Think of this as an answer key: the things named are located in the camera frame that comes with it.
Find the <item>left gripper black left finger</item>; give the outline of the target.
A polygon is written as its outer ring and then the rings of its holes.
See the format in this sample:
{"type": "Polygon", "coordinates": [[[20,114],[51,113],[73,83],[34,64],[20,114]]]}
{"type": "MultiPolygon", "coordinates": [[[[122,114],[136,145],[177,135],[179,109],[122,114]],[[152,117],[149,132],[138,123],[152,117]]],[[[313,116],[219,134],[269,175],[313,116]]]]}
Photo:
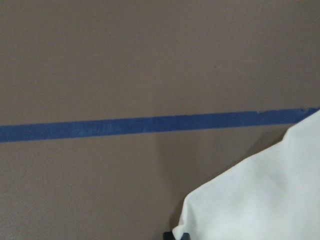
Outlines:
{"type": "Polygon", "coordinates": [[[174,240],[174,235],[171,231],[163,233],[163,240],[174,240]]]}

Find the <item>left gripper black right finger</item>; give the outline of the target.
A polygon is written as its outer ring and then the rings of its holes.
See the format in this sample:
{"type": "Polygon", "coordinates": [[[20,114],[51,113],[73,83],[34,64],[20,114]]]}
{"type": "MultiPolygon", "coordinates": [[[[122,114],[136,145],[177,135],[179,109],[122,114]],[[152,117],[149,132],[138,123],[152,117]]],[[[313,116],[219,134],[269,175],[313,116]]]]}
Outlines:
{"type": "Polygon", "coordinates": [[[190,234],[185,232],[185,233],[182,235],[181,240],[190,240],[190,234]]]}

